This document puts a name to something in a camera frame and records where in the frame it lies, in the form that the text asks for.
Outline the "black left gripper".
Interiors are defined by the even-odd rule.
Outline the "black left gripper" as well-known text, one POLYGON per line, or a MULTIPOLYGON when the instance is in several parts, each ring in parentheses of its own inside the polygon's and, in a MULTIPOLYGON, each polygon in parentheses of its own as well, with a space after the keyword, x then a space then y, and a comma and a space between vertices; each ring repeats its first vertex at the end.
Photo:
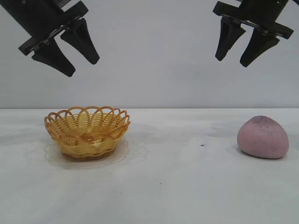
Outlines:
MULTIPOLYGON (((31 36, 19 47, 24 55, 27 56, 40 43, 52 38, 53 32, 75 20, 60 38, 74 47, 89 63, 95 65, 99 61, 100 56, 90 38, 86 20, 81 18, 88 12, 82 1, 66 11, 54 0, 2 0, 0 5, 31 36)), ((40 44, 31 58, 67 77, 72 77, 75 72, 75 67, 54 39, 47 44, 40 44)))

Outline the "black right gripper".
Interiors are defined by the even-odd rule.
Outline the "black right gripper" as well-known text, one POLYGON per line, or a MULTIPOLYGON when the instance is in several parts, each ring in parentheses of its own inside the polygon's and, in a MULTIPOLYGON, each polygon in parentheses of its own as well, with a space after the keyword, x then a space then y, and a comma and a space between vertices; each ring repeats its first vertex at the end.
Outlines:
POLYGON ((262 53, 276 46, 280 41, 276 35, 289 39, 293 30, 276 22, 287 3, 286 0, 243 0, 235 7, 218 1, 213 9, 216 15, 222 16, 215 54, 217 60, 222 61, 235 42, 246 32, 240 23, 255 28, 240 59, 243 67, 248 67, 262 53))

